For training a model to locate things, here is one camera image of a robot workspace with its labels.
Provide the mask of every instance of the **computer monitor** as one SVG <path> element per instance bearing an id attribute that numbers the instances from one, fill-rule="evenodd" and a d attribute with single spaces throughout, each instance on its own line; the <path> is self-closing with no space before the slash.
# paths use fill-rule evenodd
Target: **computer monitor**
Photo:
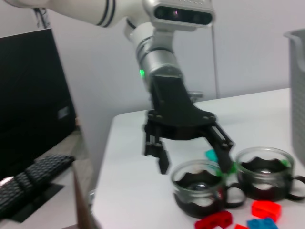
<path id="1" fill-rule="evenodd" d="M 0 181 L 75 129 L 51 29 L 0 38 Z"/>

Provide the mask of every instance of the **red toy brick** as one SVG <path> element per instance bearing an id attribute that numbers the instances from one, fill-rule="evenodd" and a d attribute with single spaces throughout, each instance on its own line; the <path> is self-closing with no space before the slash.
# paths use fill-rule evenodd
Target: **red toy brick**
<path id="1" fill-rule="evenodd" d="M 232 222 L 232 214 L 228 211 L 221 211 L 196 222 L 195 229 L 213 229 L 217 226 L 224 229 L 230 226 Z"/>
<path id="2" fill-rule="evenodd" d="M 254 201 L 252 204 L 252 215 L 258 218 L 270 217 L 274 222 L 281 217 L 282 206 L 271 201 Z"/>
<path id="3" fill-rule="evenodd" d="M 234 229 L 248 229 L 248 228 L 237 224 Z"/>

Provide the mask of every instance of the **black keyboard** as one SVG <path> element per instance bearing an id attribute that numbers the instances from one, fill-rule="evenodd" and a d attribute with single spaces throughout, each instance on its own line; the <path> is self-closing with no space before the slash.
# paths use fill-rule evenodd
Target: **black keyboard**
<path id="1" fill-rule="evenodd" d="M 72 156 L 47 156 L 1 186 L 0 219 L 11 217 L 14 211 L 24 207 L 29 201 L 35 200 L 35 197 L 44 191 L 46 186 L 66 170 L 73 161 Z"/>

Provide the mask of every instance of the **blue block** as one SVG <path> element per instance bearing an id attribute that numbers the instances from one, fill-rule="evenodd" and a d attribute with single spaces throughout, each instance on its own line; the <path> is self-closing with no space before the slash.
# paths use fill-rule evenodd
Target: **blue block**
<path id="1" fill-rule="evenodd" d="M 210 150 L 206 151 L 205 156 L 210 161 L 218 162 L 218 157 L 216 156 L 216 153 L 213 149 L 210 149 Z"/>
<path id="2" fill-rule="evenodd" d="M 277 225 L 269 217 L 247 221 L 247 227 L 249 229 L 278 229 Z"/>

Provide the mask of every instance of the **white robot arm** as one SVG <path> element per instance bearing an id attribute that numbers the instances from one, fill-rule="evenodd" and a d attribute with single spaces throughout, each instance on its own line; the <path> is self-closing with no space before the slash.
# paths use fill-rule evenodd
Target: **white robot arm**
<path id="1" fill-rule="evenodd" d="M 205 137 L 217 154 L 221 170 L 230 170 L 233 142 L 216 123 L 214 114 L 193 105 L 172 48 L 175 30 L 194 31 L 212 25 L 215 14 L 211 0 L 5 1 L 22 8 L 48 8 L 101 27 L 111 27 L 127 17 L 125 35 L 133 43 L 153 104 L 147 113 L 144 154 L 159 158 L 160 172 L 165 174 L 170 162 L 160 138 Z"/>

